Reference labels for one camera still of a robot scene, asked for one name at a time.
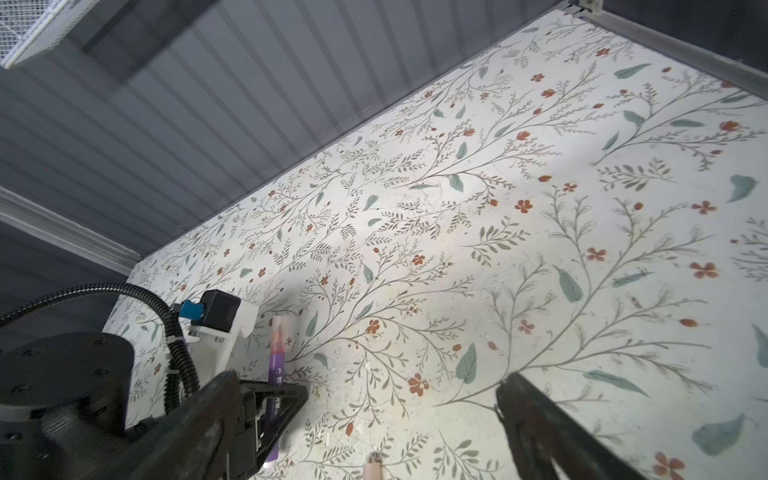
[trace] gray wall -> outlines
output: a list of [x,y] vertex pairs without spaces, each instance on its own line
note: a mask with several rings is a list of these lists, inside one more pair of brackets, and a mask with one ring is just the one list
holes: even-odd
[[142,254],[557,3],[126,1],[0,71],[0,184]]
[[[0,223],[0,313],[82,283],[122,282],[125,275]],[[100,332],[117,296],[92,296],[53,306],[0,330],[0,350],[43,336]]]

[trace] floral patterned surface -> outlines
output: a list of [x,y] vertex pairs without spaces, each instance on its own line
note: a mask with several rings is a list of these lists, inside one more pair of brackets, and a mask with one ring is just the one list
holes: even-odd
[[[515,478],[523,372],[649,478],[758,478],[768,411],[768,104],[552,12],[143,260],[168,302],[297,317],[310,401],[265,478]],[[162,413],[159,321],[121,299],[129,422]]]

